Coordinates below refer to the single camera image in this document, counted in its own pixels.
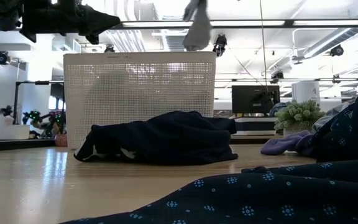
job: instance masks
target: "white container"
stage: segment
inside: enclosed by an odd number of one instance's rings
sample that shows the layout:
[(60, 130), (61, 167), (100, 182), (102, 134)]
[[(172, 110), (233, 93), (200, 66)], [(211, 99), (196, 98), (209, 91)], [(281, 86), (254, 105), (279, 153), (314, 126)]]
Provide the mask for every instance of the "white container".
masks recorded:
[(26, 140), (29, 132), (29, 125), (0, 126), (0, 140)]
[(175, 110), (213, 116), (216, 54), (64, 55), (68, 147), (93, 124), (145, 121)]

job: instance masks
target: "mesh basket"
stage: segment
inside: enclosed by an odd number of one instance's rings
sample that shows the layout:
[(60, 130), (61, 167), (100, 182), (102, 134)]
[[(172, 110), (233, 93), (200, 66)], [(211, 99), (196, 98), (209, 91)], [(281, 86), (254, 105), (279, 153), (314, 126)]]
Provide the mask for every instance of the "mesh basket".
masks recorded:
[(93, 124), (175, 110), (212, 116), (215, 61), (212, 52), (66, 54), (68, 147), (78, 147)]

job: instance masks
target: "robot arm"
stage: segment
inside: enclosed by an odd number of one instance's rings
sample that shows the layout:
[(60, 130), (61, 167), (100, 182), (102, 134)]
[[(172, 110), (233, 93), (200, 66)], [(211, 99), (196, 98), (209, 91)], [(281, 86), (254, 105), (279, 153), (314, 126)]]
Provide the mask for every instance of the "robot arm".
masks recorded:
[(51, 0), (0, 1), (0, 30), (14, 30), (22, 25), (20, 33), (33, 42), (37, 41), (36, 34), (79, 33), (91, 44), (98, 44), (99, 34), (120, 23), (116, 16), (81, 5), (81, 0), (58, 0), (57, 4)]

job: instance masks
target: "computer monitor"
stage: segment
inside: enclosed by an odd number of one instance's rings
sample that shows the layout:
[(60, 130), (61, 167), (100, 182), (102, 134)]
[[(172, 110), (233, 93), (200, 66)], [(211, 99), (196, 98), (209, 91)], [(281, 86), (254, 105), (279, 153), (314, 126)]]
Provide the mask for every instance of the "computer monitor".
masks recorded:
[(274, 104), (280, 102), (280, 87), (270, 86), (232, 86), (233, 113), (267, 114)]

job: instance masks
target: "ceiling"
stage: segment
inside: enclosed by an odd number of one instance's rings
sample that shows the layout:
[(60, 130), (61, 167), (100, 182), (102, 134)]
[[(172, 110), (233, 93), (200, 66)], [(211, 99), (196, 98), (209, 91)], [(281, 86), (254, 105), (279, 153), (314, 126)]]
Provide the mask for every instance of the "ceiling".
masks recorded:
[[(189, 0), (83, 0), (96, 10), (119, 16), (122, 21), (150, 21), (178, 19)], [(208, 14), (211, 20), (226, 19), (354, 19), (358, 18), (358, 0), (262, 0), (262, 15), (259, 0), (208, 0)], [(183, 50), (181, 42), (187, 30), (110, 30), (100, 35), (101, 44), (89, 44), (76, 34), (83, 53), (103, 52), (106, 44), (114, 44), (117, 52), (130, 51), (175, 51)], [(321, 47), (321, 41), (336, 33), (338, 29), (217, 29), (211, 31), (210, 46), (218, 34), (227, 37), (224, 55), (216, 61), (215, 98), (230, 98), (231, 85), (255, 85), (255, 82), (232, 82), (232, 79), (267, 78), (275, 70), (282, 70), (285, 78), (341, 78), (358, 77), (358, 34), (341, 42), (344, 55), (328, 57), (319, 54), (296, 64), (293, 56), (308, 49)], [(0, 32), (1, 44), (11, 44), (13, 57), (30, 61), (37, 44), (33, 44), (20, 33)], [(20, 44), (28, 48), (18, 48)], [(62, 55), (54, 52), (57, 59), (53, 64), (54, 77), (63, 74)], [(280, 82), (281, 92), (290, 94), (292, 82)], [(358, 82), (320, 82), (321, 96), (334, 97), (345, 93), (356, 94)]]

